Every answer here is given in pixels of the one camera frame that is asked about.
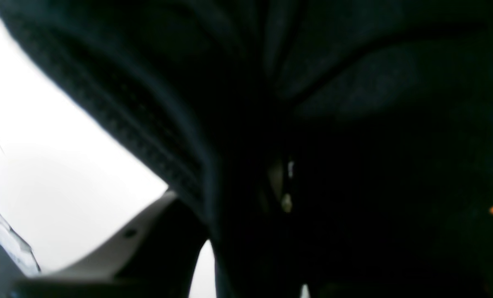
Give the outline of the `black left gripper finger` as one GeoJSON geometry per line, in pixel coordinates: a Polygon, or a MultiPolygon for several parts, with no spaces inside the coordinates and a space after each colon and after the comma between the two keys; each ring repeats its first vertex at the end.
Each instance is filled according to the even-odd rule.
{"type": "Polygon", "coordinates": [[[89,255],[18,281],[12,298],[187,298],[207,231],[167,191],[89,255]]]}

